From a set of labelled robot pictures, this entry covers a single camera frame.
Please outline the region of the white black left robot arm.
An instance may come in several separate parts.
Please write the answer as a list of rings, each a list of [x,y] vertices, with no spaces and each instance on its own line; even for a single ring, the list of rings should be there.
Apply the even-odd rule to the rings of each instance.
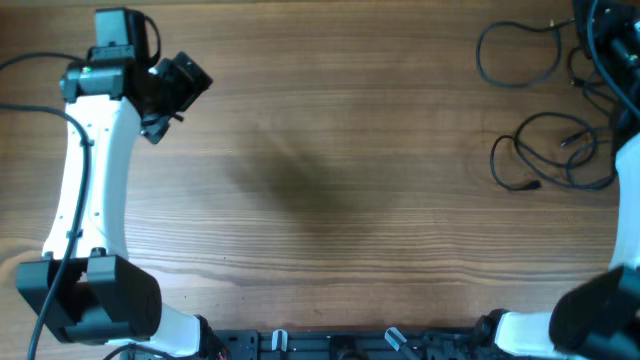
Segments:
[[[166,305],[157,280],[129,261],[124,231],[137,138],[159,142],[211,78],[184,53],[162,58],[148,43],[158,29],[140,11],[98,10],[95,30],[60,82],[68,133],[56,216],[40,259],[17,269],[34,334],[109,345],[125,359],[224,359],[207,321]]]

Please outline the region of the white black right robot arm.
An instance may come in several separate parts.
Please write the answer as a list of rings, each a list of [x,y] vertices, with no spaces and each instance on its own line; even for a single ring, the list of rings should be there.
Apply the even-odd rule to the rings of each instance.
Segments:
[[[617,214],[613,250],[606,270],[565,293],[547,312],[495,309],[469,330],[434,330],[453,341],[468,359],[636,359],[639,356],[639,8],[630,1],[574,1],[569,19],[545,27],[514,21],[490,24],[479,35],[475,62],[487,83],[527,89],[550,78],[560,65],[572,87],[595,108],[597,123],[570,113],[539,112],[510,134],[515,155],[535,174],[528,182],[495,182],[512,193],[544,185],[602,200]],[[481,66],[484,39],[500,28],[548,34],[555,46],[552,65],[523,82],[503,82]]]

